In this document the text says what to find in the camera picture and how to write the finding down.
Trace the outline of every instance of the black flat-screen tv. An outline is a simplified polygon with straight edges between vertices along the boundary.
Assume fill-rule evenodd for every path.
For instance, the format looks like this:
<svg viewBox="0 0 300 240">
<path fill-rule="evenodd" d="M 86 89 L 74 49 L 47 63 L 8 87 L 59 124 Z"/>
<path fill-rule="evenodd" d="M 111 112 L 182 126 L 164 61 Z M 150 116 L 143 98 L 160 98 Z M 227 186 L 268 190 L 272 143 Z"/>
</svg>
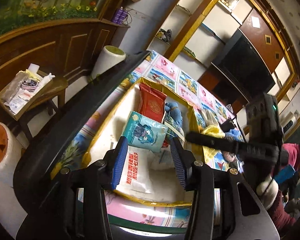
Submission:
<svg viewBox="0 0 300 240">
<path fill-rule="evenodd" d="M 212 64 L 251 101 L 275 85 L 269 69 L 247 37 L 238 29 Z"/>
</svg>

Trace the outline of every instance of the red clothing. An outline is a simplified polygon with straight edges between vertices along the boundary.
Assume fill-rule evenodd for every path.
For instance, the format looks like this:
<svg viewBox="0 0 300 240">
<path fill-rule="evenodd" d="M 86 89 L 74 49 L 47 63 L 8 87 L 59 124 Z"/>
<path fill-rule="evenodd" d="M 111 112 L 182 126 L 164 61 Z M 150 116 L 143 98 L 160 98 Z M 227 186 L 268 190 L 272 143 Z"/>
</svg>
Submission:
<svg viewBox="0 0 300 240">
<path fill-rule="evenodd" d="M 284 143 L 282 148 L 289 153 L 288 164 L 290 164 L 295 171 L 300 168 L 300 149 L 299 145 L 295 143 Z"/>
<path fill-rule="evenodd" d="M 279 235 L 285 235 L 296 222 L 295 218 L 284 211 L 281 191 L 278 192 L 274 203 L 268 210 L 268 214 L 277 228 Z"/>
</svg>

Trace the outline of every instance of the patterned tablecloth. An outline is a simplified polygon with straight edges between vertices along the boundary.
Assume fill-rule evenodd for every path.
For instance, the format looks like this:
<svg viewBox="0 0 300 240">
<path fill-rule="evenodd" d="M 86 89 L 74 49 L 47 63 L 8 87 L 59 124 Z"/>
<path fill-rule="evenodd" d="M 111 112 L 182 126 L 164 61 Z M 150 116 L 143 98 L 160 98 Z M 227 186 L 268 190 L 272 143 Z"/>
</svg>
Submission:
<svg viewBox="0 0 300 240">
<path fill-rule="evenodd" d="M 60 161 L 56 164 L 55 171 L 59 171 L 65 166 L 72 170 L 81 167 L 82 156 L 86 152 L 103 120 L 107 117 L 127 88 L 141 76 L 169 87 L 184 98 L 194 107 L 198 125 L 202 127 L 205 127 L 205 123 L 198 109 L 209 109 L 215 114 L 220 123 L 223 123 L 228 117 L 231 119 L 234 118 L 234 115 L 196 80 L 192 79 L 187 73 L 157 52 L 152 51 L 146 60 L 127 76 L 122 84 L 115 89 L 93 116 L 90 117 L 74 137 Z M 217 153 L 208 165 L 214 169 L 224 171 L 228 167 L 225 165 L 225 161 L 220 152 Z M 82 196 L 83 191 L 80 190 L 79 200 L 82 200 Z M 189 208 L 177 209 L 144 206 L 112 192 L 106 192 L 106 205 L 108 214 L 115 217 L 162 227 L 186 227 L 190 215 Z M 218 189 L 215 189 L 215 224 L 219 223 L 219 214 L 220 192 Z"/>
</svg>

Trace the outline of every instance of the green grass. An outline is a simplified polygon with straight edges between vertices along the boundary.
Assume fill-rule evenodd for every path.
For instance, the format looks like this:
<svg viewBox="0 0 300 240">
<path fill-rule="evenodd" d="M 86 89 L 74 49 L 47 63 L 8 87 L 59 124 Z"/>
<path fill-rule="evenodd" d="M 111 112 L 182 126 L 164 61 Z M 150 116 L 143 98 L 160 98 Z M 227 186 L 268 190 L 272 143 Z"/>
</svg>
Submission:
<svg viewBox="0 0 300 240">
<path fill-rule="evenodd" d="M 39 9 L 23 8 L 18 12 L 11 12 L 6 10 L 0 12 L 0 35 L 17 28 L 39 22 L 59 19 L 97 17 L 98 11 L 94 11 L 94 8 L 89 6 L 61 6 L 60 8 L 49 7 Z"/>
</svg>

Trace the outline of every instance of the red package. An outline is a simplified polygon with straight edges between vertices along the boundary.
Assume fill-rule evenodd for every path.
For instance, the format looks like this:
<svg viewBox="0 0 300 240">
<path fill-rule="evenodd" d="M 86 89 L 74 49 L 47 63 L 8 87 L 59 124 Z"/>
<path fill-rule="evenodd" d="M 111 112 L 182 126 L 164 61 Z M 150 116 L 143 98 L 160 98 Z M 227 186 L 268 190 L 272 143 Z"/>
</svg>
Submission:
<svg viewBox="0 0 300 240">
<path fill-rule="evenodd" d="M 142 83 L 139 84 L 139 87 L 141 97 L 138 112 L 161 123 L 164 114 L 164 100 L 167 95 Z"/>
</svg>

